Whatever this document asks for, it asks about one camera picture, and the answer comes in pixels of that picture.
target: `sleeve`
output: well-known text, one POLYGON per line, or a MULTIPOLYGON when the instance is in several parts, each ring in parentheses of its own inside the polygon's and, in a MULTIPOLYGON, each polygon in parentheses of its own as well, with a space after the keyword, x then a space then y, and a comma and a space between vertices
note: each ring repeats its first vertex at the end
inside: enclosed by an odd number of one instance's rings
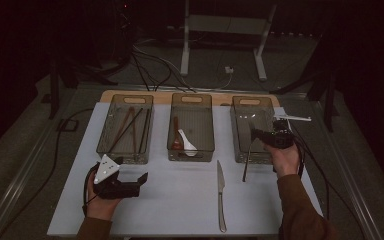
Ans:
POLYGON ((283 210, 283 237, 294 239, 337 239, 333 225, 320 216, 297 174, 277 181, 283 210))
POLYGON ((107 240, 110 235, 111 221, 86 217, 77 233, 77 240, 107 240))

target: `white table surface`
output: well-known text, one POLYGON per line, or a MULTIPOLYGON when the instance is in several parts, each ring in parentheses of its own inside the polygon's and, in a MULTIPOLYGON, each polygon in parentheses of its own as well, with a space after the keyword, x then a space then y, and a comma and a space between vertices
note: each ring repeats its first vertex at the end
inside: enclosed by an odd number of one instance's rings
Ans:
MULTIPOLYGON (((97 103, 86 129, 48 235, 72 237, 83 221, 83 184, 86 173, 100 160, 96 146, 109 103, 97 103)), ((137 198, 123 199, 116 209, 112 235, 124 237, 255 236, 277 234, 282 220, 276 174, 271 165, 250 164, 242 182, 243 163, 234 159, 230 107, 213 106, 215 151, 212 161, 168 160, 167 135, 170 105, 154 105, 149 161, 122 165, 119 179, 136 181, 148 172, 148 181, 137 198), (227 232, 219 230, 217 160, 225 177, 224 215, 227 232)), ((285 114, 275 108, 276 114, 285 114)), ((302 182, 316 210, 320 205, 308 173, 302 182)))

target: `spoon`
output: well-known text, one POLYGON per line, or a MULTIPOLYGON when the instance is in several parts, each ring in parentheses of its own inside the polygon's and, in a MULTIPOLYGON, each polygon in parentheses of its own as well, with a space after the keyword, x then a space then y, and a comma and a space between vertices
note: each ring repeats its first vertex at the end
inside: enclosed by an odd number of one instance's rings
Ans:
POLYGON ((186 155, 188 155, 189 157, 195 156, 196 153, 197 153, 196 152, 196 150, 197 150, 196 147, 194 145, 192 145, 192 143, 190 143, 188 141, 188 139, 186 138, 185 133, 183 132, 182 129, 179 129, 179 133, 180 133, 180 135, 183 138, 184 149, 185 149, 186 155))
POLYGON ((180 142, 179 139, 179 120, 177 117, 173 118, 173 125, 174 125, 174 141, 173 144, 171 144, 171 149, 173 150, 183 150, 183 145, 180 142))

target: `dark background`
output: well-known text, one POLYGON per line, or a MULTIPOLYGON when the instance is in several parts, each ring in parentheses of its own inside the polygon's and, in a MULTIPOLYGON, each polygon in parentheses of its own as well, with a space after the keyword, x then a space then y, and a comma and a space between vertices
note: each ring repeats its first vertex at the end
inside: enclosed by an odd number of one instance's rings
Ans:
MULTIPOLYGON (((0 0, 0 137, 36 97, 34 84, 49 74, 55 48, 82 63, 99 64, 100 51, 105 50, 97 44, 97 32, 106 23, 96 24, 86 16, 91 9, 110 16, 105 11, 114 2, 0 0)), ((169 37, 167 25, 183 24, 183 1, 120 2, 128 4, 124 11, 131 29, 140 27, 142 34, 161 41, 169 37)), ((208 1, 196 0, 191 9, 203 14, 217 9, 218 15, 267 14, 256 7, 261 1, 243 2, 214 1, 211 4, 218 7, 208 8, 208 1)), ((336 89, 344 94, 384 171, 384 1, 281 1, 272 31, 275 36, 293 33, 320 40, 306 71, 337 70, 336 89)))

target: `knife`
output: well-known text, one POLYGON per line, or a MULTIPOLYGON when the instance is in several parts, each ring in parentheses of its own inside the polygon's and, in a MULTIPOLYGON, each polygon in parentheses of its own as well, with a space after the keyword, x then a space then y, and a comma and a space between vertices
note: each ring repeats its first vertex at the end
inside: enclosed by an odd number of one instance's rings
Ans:
POLYGON ((226 232, 226 222, 224 221, 223 213, 223 188, 224 188, 224 176, 223 169, 221 169, 220 161, 217 160, 217 182, 218 182, 218 201, 219 201, 219 226, 220 231, 226 232))

